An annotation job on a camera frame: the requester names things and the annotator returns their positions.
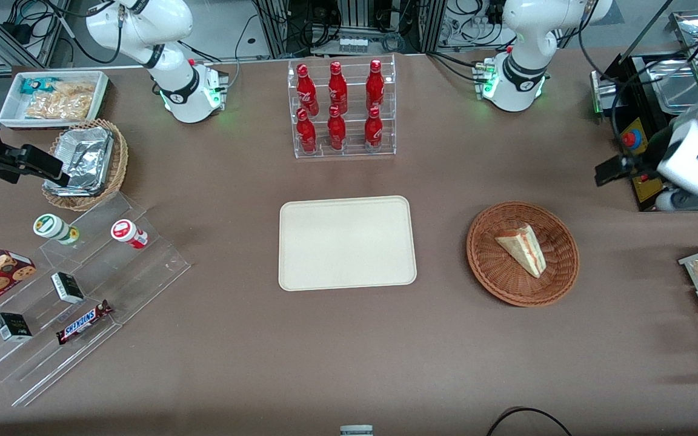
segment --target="sandwich slice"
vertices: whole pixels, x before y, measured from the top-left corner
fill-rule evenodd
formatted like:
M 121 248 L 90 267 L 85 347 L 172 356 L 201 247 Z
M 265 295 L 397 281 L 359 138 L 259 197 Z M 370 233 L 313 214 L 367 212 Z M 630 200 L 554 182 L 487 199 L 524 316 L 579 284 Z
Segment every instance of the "sandwich slice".
M 527 273 L 535 279 L 540 278 L 545 271 L 545 257 L 540 250 L 535 232 L 529 224 L 524 224 L 521 228 L 512 231 L 502 231 L 495 235 L 495 240 L 524 267 Z

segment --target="coca-cola bottle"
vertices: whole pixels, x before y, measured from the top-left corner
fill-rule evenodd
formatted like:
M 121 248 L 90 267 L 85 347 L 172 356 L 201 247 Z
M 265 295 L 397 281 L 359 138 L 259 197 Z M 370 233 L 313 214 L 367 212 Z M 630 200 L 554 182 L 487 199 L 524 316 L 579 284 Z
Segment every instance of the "coca-cola bottle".
M 308 113 L 304 108 L 298 108 L 296 116 L 298 116 L 296 130 L 298 130 L 298 139 L 300 140 L 303 153 L 315 154 L 316 130 L 314 129 L 314 124 L 308 119 Z
M 298 71 L 298 99 L 301 107 L 308 111 L 308 115 L 316 116 L 319 113 L 319 103 L 316 102 L 316 86 L 311 77 L 308 77 L 308 67 L 299 64 Z
M 384 78 L 382 77 L 382 61 L 371 61 L 371 74 L 365 83 L 365 105 L 371 110 L 374 105 L 381 107 L 384 102 Z
M 365 121 L 365 149 L 369 153 L 375 153 L 382 147 L 383 127 L 384 124 L 379 119 L 379 107 L 371 107 Z
M 347 125 L 341 116 L 338 105 L 330 107 L 330 119 L 327 120 L 327 130 L 330 132 L 330 146 L 335 151 L 343 151 L 347 140 Z
M 330 62 L 330 82 L 327 84 L 330 91 L 330 104 L 337 105 L 343 115 L 349 110 L 349 95 L 347 80 L 341 74 L 341 62 Z

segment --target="wicker basket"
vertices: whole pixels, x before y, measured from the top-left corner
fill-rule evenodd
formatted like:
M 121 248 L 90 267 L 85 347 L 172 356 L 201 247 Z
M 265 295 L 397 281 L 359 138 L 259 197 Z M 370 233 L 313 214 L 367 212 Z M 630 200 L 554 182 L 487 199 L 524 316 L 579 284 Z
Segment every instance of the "wicker basket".
M 495 240 L 498 232 L 530 224 L 546 270 L 535 279 Z M 554 214 L 526 202 L 502 202 L 479 213 L 468 232 L 468 262 L 494 296 L 516 306 L 546 306 L 573 288 L 580 266 L 573 235 Z
M 125 138 L 122 137 L 120 130 L 118 130 L 114 124 L 109 121 L 103 121 L 103 119 L 94 119 L 94 121 L 83 122 L 83 124 L 72 126 L 70 129 L 91 129 L 92 127 L 104 127 L 105 129 L 110 130 L 115 136 L 113 155 L 111 155 L 111 161 L 109 162 L 109 169 L 107 172 L 106 187 L 100 195 L 95 197 L 59 197 L 48 193 L 44 188 L 42 188 L 42 194 L 44 194 L 47 201 L 49 201 L 53 206 L 61 207 L 62 209 L 74 210 L 75 212 L 85 212 L 98 202 L 102 201 L 104 197 L 120 190 L 122 180 L 125 179 L 125 166 L 128 165 L 128 145 L 125 143 Z M 60 138 L 61 137 L 58 136 L 58 138 L 53 141 L 53 146 L 50 147 L 50 154 L 55 154 L 56 147 L 58 146 L 58 140 Z

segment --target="acrylic tiered display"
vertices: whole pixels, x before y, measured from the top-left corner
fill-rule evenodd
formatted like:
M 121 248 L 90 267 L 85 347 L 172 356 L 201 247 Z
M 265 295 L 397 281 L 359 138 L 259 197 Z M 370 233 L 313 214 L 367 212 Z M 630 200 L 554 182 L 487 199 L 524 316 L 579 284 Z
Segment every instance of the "acrylic tiered display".
M 4 342 L 0 336 L 0 382 L 12 395 L 12 406 L 35 400 L 190 268 L 144 212 L 121 193 L 110 196 L 72 223 L 80 229 L 79 240 L 72 245 L 45 243 L 31 256 L 35 275 L 0 298 L 0 312 L 23 315 L 33 334 L 23 343 Z M 109 229 L 120 219 L 147 232 L 144 248 L 111 238 Z M 83 303 L 58 298 L 50 279 L 57 271 L 75 277 L 85 295 Z M 114 312 L 59 345 L 56 332 L 103 300 Z
M 382 76 L 384 77 L 384 102 L 379 108 L 380 120 L 383 123 L 382 142 L 374 152 L 369 152 L 365 146 L 365 121 L 368 119 L 368 108 L 365 101 L 365 82 L 370 73 L 373 59 L 382 61 Z M 327 88 L 330 81 L 330 61 L 336 59 L 299 59 L 288 65 L 288 95 L 290 103 L 290 122 L 293 125 L 293 146 L 296 157 L 342 157 L 342 156 L 377 156 L 395 154 L 396 144 L 396 71 L 394 56 L 377 57 L 347 57 L 338 58 L 341 70 L 347 80 L 348 110 L 344 113 L 346 122 L 346 146 L 343 151 L 336 151 L 330 146 L 330 133 L 327 122 L 330 119 L 330 94 Z M 316 129 L 316 152 L 307 154 L 303 151 L 298 138 L 296 111 L 301 107 L 298 99 L 298 74 L 296 67 L 305 64 L 308 75 L 316 86 L 316 100 L 319 113 L 311 116 L 311 122 Z

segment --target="brown tablecloth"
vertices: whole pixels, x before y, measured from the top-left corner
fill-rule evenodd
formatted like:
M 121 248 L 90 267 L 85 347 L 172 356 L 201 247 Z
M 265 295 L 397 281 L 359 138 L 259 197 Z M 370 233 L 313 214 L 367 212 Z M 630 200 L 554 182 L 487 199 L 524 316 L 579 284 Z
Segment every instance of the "brown tablecloth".
M 0 387 L 0 434 L 483 434 L 510 406 L 574 434 L 698 430 L 698 301 L 676 262 L 698 252 L 698 213 L 638 213 L 627 183 L 595 187 L 615 150 L 581 53 L 557 53 L 523 113 L 476 101 L 429 58 L 396 59 L 398 154 L 357 161 L 294 159 L 286 62 L 244 64 L 227 110 L 196 125 L 163 109 L 146 71 L 106 71 L 104 115 L 130 147 L 122 190 L 194 267 L 32 405 Z M 280 289 L 282 204 L 386 195 L 410 201 L 414 284 Z M 510 199 L 579 244 L 576 287 L 554 306 L 508 306 L 468 268 L 469 224 Z M 0 181 L 0 248 L 34 251 L 44 212 L 76 216 L 34 177 Z M 496 434 L 532 430 L 557 428 L 514 416 Z

